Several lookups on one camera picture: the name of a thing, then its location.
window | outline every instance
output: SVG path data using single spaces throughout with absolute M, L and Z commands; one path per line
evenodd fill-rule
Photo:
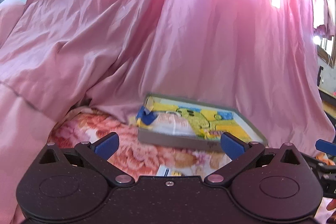
M 335 23 L 336 2 L 335 0 L 328 0 L 328 2 Z M 331 40 L 315 36 L 314 43 L 317 44 L 318 55 L 333 68 L 336 58 L 335 36 L 333 36 Z

pink curtain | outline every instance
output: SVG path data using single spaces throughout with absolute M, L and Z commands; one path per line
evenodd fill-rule
M 0 49 L 0 81 L 42 115 L 42 132 L 16 128 L 23 113 L 12 114 L 6 151 L 12 136 L 25 136 L 31 153 L 10 173 L 13 183 L 5 178 L 2 199 L 14 200 L 41 148 L 34 141 L 45 142 L 50 121 L 85 95 L 122 122 L 147 92 L 234 107 L 271 147 L 290 141 L 315 154 L 315 141 L 335 131 L 316 86 L 312 37 L 312 0 L 27 0 Z M 3 172 L 15 165 L 8 156 L 0 154 Z M 3 219 L 14 214 L 13 203 L 0 206 Z

curtain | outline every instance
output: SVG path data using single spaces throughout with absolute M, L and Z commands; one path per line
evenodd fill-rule
M 10 134 L 45 142 L 49 122 L 83 97 L 127 122 L 155 92 L 234 107 L 270 147 L 293 142 L 314 155 L 335 131 L 312 38 L 312 0 L 27 0 L 0 49 L 0 81 L 47 121 L 38 136 L 7 132 L 6 146 Z M 40 147 L 31 149 L 27 162 Z

metal screw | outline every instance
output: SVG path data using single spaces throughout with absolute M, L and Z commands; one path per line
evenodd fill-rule
M 208 181 L 212 183 L 219 183 L 219 182 L 222 182 L 223 180 L 224 178 L 221 175 L 213 174 L 213 175 L 208 176 Z
M 167 181 L 166 182 L 166 186 L 173 186 L 174 185 L 174 182 L 172 182 L 172 181 Z
M 132 181 L 132 177 L 129 175 L 118 175 L 115 177 L 116 182 L 129 183 Z

pink fabric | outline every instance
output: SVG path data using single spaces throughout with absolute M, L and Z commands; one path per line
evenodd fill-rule
M 25 10 L 21 0 L 4 0 L 0 3 L 0 48 Z
M 39 111 L 0 100 L 0 178 L 10 185 L 0 222 L 13 217 L 15 184 L 53 121 L 85 94 L 123 122 L 147 92 L 235 107 L 271 147 L 315 154 L 335 132 L 312 37 L 312 0 L 27 0 L 0 49 L 0 81 Z

